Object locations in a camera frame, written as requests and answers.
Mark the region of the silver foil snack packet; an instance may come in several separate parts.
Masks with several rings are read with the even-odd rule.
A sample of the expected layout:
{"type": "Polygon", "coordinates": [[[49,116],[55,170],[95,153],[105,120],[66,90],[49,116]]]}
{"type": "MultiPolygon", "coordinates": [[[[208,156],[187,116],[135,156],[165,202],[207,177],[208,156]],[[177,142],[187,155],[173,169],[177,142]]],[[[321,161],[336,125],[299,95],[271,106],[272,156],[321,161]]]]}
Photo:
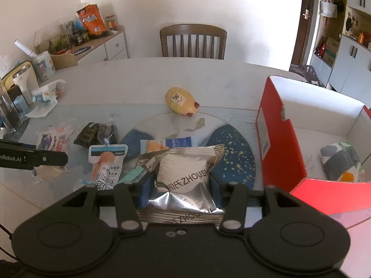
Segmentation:
{"type": "Polygon", "coordinates": [[[148,152],[138,163],[155,174],[142,221],[163,224],[220,225],[224,211],[211,195],[211,170],[221,161],[224,146],[171,148],[148,152]]]}

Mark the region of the chicken breast snack packet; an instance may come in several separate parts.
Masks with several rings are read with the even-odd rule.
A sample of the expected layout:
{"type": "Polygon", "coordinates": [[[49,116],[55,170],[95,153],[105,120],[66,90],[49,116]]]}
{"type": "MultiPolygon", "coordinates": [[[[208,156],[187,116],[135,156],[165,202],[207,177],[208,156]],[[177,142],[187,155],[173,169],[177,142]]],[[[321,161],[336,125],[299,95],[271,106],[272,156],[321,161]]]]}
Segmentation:
{"type": "Polygon", "coordinates": [[[98,190],[112,190],[118,183],[127,152],[125,144],[89,147],[88,162],[93,166],[91,181],[98,190]]]}

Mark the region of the blue white snack packet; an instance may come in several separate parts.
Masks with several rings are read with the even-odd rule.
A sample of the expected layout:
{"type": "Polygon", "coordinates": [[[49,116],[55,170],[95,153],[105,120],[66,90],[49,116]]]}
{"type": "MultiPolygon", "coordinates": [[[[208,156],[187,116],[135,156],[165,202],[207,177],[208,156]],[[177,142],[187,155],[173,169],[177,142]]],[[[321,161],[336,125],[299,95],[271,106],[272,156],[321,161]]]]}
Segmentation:
{"type": "Polygon", "coordinates": [[[198,144],[193,139],[193,137],[181,137],[162,140],[141,140],[140,154],[162,151],[171,148],[191,148],[197,146],[198,144]]]}

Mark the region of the black snack packet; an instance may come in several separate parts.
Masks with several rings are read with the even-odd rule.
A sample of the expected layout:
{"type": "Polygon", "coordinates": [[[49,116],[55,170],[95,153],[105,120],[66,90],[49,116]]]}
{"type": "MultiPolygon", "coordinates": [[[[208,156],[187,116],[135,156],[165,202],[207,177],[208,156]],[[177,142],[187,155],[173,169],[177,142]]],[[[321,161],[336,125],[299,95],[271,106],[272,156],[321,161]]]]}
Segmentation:
{"type": "Polygon", "coordinates": [[[74,144],[89,148],[92,145],[98,144],[97,133],[99,131],[100,124],[95,122],[88,123],[78,136],[74,140],[74,144]]]}

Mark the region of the clear bag dark contents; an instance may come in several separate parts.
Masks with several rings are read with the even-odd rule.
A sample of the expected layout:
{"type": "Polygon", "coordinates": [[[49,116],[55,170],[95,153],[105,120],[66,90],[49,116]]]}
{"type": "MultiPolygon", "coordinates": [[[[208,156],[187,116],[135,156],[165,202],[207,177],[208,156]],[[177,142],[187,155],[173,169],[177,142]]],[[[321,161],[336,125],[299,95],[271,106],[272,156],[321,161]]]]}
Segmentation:
{"type": "Polygon", "coordinates": [[[106,146],[118,143],[118,127],[112,119],[99,125],[97,141],[99,144],[106,146]]]}

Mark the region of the tissue paper pack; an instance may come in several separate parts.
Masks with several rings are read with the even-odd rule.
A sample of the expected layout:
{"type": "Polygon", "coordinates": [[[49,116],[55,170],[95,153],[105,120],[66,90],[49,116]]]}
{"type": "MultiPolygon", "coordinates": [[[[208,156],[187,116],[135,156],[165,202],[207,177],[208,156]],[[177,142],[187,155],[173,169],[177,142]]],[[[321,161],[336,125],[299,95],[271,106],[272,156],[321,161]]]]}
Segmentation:
{"type": "Polygon", "coordinates": [[[320,149],[320,158],[330,181],[356,183],[365,178],[360,158],[349,142],[323,146],[320,149]]]}

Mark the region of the yellow pig toy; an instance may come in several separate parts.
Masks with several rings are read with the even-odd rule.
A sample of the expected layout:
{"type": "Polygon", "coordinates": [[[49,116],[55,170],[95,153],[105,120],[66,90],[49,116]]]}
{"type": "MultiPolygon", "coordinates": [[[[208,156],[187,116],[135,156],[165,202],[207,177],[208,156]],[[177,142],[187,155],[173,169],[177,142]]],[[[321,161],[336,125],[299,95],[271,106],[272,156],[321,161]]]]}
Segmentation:
{"type": "Polygon", "coordinates": [[[174,112],[187,117],[194,116],[199,108],[199,103],[192,94],[179,87],[172,87],[167,91],[165,102],[174,112]]]}

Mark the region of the white packet with orange print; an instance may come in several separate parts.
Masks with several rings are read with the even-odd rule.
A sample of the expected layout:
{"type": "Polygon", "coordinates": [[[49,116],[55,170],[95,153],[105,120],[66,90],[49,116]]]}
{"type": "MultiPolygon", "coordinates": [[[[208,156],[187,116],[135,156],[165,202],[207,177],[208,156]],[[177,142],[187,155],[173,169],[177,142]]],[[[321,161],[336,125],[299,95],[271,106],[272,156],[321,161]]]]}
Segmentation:
{"type": "Polygon", "coordinates": [[[43,151],[69,152],[70,137],[75,132],[75,124],[51,127],[38,133],[36,148],[43,151]]]}

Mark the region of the crumpled white tissue pack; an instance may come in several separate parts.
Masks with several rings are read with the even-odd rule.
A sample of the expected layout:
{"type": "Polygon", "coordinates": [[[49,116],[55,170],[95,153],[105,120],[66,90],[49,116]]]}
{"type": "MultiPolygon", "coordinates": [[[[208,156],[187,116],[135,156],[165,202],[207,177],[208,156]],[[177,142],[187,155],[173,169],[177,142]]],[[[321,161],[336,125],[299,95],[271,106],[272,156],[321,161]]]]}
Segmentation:
{"type": "Polygon", "coordinates": [[[58,104],[58,97],[63,92],[65,84],[65,80],[58,79],[32,90],[32,109],[27,113],[27,118],[46,117],[58,104]]]}

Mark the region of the red cardboard box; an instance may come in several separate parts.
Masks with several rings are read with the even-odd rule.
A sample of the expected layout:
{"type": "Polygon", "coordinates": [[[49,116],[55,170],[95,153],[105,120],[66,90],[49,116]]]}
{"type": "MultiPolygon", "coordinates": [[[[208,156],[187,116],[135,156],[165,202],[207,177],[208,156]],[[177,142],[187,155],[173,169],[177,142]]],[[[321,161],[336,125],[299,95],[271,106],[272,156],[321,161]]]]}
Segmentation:
{"type": "Polygon", "coordinates": [[[256,128],[262,182],[332,215],[370,207],[370,109],[361,101],[309,83],[269,76],[256,128]],[[320,149],[349,142],[365,178],[330,181],[320,149]]]}

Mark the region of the white side cabinet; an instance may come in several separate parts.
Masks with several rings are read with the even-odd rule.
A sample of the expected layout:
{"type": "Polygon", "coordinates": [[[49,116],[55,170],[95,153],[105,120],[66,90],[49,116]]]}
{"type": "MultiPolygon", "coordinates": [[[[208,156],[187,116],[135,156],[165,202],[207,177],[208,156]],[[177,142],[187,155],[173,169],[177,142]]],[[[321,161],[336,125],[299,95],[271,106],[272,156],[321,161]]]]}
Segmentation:
{"type": "Polygon", "coordinates": [[[78,47],[73,47],[68,53],[51,56],[56,70],[127,58],[125,28],[122,25],[119,25],[117,31],[111,30],[109,36],[90,40],[78,47]]]}

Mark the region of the orange snack bag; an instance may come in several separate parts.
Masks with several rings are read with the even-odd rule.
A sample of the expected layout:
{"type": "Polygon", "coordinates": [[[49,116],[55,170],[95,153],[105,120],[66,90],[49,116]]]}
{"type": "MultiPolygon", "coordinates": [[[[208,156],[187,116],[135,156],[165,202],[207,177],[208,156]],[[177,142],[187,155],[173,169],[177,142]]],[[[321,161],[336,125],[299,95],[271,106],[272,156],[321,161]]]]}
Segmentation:
{"type": "Polygon", "coordinates": [[[77,15],[90,38],[108,36],[108,30],[96,4],[88,4],[77,11],[77,15]]]}

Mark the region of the far wooden chair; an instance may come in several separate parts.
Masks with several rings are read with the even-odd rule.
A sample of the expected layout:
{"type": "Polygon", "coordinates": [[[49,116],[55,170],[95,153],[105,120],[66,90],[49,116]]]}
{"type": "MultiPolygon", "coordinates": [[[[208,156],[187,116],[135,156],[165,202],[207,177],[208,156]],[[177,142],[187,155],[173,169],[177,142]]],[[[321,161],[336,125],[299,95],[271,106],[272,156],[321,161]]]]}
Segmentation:
{"type": "Polygon", "coordinates": [[[177,24],[160,30],[163,57],[223,60],[227,31],[212,25],[177,24]]]}

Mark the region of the brown door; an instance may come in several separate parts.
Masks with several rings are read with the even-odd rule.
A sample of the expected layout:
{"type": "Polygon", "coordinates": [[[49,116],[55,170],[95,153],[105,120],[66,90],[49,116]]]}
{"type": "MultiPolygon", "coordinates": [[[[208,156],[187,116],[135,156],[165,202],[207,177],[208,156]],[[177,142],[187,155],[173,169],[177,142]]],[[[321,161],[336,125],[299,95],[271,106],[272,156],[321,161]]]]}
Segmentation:
{"type": "Polygon", "coordinates": [[[311,15],[313,14],[313,3],[314,0],[302,0],[297,38],[290,68],[303,64],[310,33],[311,15]]]}

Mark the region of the hanging grey bag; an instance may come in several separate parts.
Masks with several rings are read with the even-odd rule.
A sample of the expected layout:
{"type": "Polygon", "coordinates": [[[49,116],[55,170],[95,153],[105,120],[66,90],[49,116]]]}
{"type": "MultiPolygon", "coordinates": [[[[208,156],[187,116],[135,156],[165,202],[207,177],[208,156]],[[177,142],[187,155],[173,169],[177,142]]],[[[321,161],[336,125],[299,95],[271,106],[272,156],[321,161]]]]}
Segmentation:
{"type": "Polygon", "coordinates": [[[332,0],[324,0],[320,2],[320,15],[326,18],[337,18],[337,5],[332,3],[332,0]]]}

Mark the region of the white wall cabinets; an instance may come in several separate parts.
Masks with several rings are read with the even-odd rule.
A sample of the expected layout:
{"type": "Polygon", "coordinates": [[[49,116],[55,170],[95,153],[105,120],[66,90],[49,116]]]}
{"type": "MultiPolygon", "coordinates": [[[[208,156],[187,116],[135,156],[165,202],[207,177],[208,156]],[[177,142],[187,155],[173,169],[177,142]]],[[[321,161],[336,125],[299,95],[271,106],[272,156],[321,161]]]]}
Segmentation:
{"type": "Polygon", "coordinates": [[[337,18],[316,15],[310,64],[319,84],[370,105],[370,0],[332,0],[337,18]]]}

